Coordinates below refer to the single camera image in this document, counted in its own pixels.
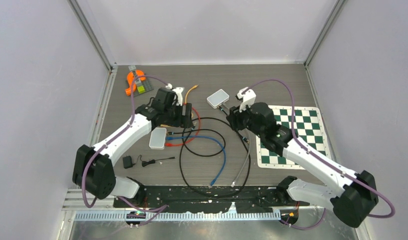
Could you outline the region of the green white chessboard mat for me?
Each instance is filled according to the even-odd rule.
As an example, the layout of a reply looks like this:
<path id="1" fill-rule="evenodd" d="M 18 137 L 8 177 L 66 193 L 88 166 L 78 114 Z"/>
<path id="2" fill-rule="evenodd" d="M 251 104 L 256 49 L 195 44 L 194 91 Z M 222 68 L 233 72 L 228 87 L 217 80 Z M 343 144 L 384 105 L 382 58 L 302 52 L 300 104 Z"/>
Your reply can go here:
<path id="1" fill-rule="evenodd" d="M 278 124 L 291 126 L 291 106 L 269 105 Z M 320 110 L 317 107 L 296 106 L 294 129 L 309 146 L 331 158 L 331 151 Z M 257 165 L 264 169 L 303 170 L 297 163 L 269 151 L 256 137 Z"/>

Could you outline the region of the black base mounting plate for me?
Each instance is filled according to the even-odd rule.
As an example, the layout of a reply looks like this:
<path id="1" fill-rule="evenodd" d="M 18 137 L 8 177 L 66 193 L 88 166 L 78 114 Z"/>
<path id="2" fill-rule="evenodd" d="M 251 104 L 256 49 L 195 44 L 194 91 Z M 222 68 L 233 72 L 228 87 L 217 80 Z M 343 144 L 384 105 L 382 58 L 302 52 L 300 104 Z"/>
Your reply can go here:
<path id="1" fill-rule="evenodd" d="M 113 206 L 150 209 L 167 206 L 166 213 L 193 214 L 225 213 L 230 207 L 235 207 L 239 213 L 269 213 L 273 208 L 295 210 L 308 206 L 306 202 L 292 200 L 274 186 L 197 186 L 196 189 L 180 185 L 144 185 L 133 198 L 115 199 Z"/>

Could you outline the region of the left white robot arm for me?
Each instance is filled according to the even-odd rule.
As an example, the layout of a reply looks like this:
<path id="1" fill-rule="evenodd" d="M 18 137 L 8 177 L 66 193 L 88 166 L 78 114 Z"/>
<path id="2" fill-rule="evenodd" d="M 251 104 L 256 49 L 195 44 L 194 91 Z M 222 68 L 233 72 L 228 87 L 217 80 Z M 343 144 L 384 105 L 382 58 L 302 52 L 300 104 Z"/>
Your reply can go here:
<path id="1" fill-rule="evenodd" d="M 75 157 L 72 181 L 81 188 L 83 202 L 91 208 L 95 201 L 88 202 L 87 193 L 94 200 L 108 196 L 125 198 L 133 207 L 141 206 L 145 193 L 140 183 L 130 177 L 116 176 L 114 166 L 121 156 L 142 137 L 155 128 L 167 125 L 176 128 L 191 128 L 192 105 L 183 102 L 183 87 L 171 85 L 158 89 L 150 103 L 133 108 L 131 117 L 119 129 L 93 146 L 82 145 Z"/>

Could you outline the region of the black power adapter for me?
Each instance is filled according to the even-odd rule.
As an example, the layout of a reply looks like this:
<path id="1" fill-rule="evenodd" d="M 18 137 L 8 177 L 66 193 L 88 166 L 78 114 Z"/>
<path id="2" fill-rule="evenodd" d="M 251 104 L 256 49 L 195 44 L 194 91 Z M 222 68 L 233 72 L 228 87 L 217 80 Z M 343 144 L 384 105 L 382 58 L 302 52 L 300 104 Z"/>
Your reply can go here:
<path id="1" fill-rule="evenodd" d="M 124 169 L 130 169 L 137 163 L 141 162 L 142 167 L 146 167 L 148 165 L 155 164 L 158 161 L 164 161 L 164 160 L 173 160 L 175 159 L 174 156 L 168 157 L 168 158 L 159 158 L 159 159 L 151 159 L 151 160 L 142 160 L 142 155 L 139 155 L 137 160 L 134 162 L 133 158 L 131 156 L 124 156 L 122 157 L 122 162 L 123 162 L 123 168 Z"/>

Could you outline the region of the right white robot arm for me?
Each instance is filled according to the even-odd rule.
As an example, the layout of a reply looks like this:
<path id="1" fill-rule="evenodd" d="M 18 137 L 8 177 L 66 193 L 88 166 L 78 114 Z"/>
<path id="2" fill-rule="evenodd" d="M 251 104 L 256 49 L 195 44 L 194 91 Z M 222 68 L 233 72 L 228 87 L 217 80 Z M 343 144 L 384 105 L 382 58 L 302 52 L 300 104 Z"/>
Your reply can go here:
<path id="1" fill-rule="evenodd" d="M 304 141 L 291 126 L 277 123 L 266 103 L 233 106 L 226 117 L 233 130 L 250 130 L 269 151 L 297 163 L 322 185 L 289 176 L 278 184 L 283 205 L 303 201 L 330 210 L 344 224 L 357 228 L 379 202 L 375 177 L 358 173 L 326 157 Z"/>

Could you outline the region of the orange S-shaped block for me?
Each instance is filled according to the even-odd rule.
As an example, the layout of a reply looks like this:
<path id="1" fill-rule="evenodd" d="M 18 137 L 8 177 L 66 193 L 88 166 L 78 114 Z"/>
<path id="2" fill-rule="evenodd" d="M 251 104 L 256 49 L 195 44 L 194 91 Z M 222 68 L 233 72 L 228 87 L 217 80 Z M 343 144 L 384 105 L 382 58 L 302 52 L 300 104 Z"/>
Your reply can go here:
<path id="1" fill-rule="evenodd" d="M 145 74 L 141 70 L 132 70 L 126 77 L 127 83 L 129 87 L 125 90 L 126 95 L 129 97 L 132 94 L 137 94 L 140 95 L 137 91 L 137 85 L 138 86 L 144 86 L 144 81 L 146 80 L 146 77 L 144 77 Z"/>

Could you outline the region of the grey lego baseplate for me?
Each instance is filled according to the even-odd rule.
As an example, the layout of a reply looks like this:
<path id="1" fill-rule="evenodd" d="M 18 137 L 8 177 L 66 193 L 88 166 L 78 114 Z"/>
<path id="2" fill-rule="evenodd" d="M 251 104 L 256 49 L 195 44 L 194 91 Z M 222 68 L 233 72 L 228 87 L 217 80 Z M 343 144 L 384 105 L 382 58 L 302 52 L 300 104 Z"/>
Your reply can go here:
<path id="1" fill-rule="evenodd" d="M 125 94 L 131 96 L 132 90 L 134 97 L 150 92 L 154 89 L 151 81 L 145 77 L 145 72 L 136 68 L 135 65 L 128 66 L 129 73 L 127 74 L 126 81 L 128 88 L 125 89 Z"/>

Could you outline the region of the white network switch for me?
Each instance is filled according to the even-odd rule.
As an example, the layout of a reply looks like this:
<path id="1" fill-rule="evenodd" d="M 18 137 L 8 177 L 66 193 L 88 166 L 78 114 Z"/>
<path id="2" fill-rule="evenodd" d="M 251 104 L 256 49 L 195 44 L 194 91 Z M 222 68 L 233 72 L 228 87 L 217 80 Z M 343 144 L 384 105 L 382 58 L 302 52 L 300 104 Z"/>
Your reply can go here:
<path id="1" fill-rule="evenodd" d="M 164 127 L 156 127 L 150 135 L 149 147 L 152 150 L 163 150 L 166 143 L 167 129 Z"/>
<path id="2" fill-rule="evenodd" d="M 229 95 L 223 90 L 219 89 L 206 98 L 207 103 L 214 109 L 229 100 Z"/>

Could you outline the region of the lime green lego brick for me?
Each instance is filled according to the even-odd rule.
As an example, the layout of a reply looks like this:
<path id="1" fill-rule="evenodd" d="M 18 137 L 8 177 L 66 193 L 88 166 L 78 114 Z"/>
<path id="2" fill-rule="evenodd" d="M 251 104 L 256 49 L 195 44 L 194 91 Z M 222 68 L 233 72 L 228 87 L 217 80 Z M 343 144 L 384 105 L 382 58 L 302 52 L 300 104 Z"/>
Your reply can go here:
<path id="1" fill-rule="evenodd" d="M 146 89 L 145 89 L 145 87 L 143 85 L 137 85 L 136 88 L 137 88 L 137 91 L 138 91 L 139 94 L 143 94 L 143 93 L 146 92 Z"/>

